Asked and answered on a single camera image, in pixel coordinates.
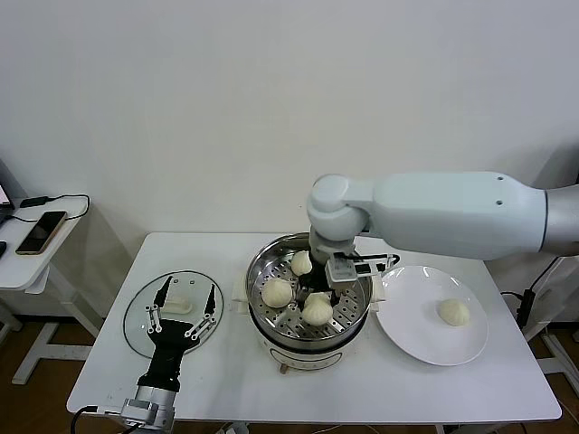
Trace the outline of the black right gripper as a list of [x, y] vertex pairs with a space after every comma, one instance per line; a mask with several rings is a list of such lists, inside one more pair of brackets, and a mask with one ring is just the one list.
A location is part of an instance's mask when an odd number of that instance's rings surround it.
[[298, 278], [296, 299], [305, 301], [310, 294], [326, 292], [330, 293], [330, 304], [334, 309], [341, 310], [345, 306], [346, 292], [332, 289], [327, 281], [325, 267], [314, 260], [312, 270]]

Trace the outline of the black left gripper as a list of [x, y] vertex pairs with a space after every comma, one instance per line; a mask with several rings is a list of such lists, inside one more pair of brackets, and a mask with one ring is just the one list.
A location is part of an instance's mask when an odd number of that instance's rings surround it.
[[180, 391], [181, 362], [184, 354], [200, 344], [204, 334], [216, 325], [215, 284], [212, 284], [202, 317], [193, 324], [173, 319], [161, 319], [172, 276], [169, 275], [156, 292], [153, 304], [145, 306], [147, 335], [155, 349], [147, 372], [138, 379], [138, 386], [170, 392]]

